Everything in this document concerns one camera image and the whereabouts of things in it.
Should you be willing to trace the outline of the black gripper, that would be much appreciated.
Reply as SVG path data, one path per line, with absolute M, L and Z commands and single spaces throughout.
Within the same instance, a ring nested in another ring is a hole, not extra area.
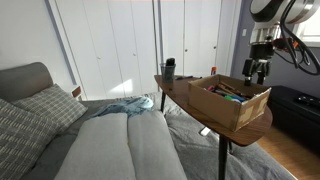
M 258 72 L 257 83 L 262 85 L 270 74 L 271 63 L 269 59 L 274 55 L 274 48 L 270 43 L 253 44 L 249 58 L 245 61 L 242 74 L 245 76 L 245 86 L 251 85 L 252 75 Z

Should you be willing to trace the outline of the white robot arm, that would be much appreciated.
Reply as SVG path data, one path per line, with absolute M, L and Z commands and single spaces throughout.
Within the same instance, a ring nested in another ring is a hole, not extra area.
M 277 50 L 289 53 L 290 64 L 296 69 L 314 76 L 320 74 L 318 58 L 287 27 L 287 24 L 310 19 L 319 6 L 319 0 L 252 0 L 250 14 L 255 24 L 250 39 L 250 55 L 242 71 L 245 86 L 251 85 L 255 73 L 258 74 L 257 83 L 263 84 L 270 74 L 270 59 Z

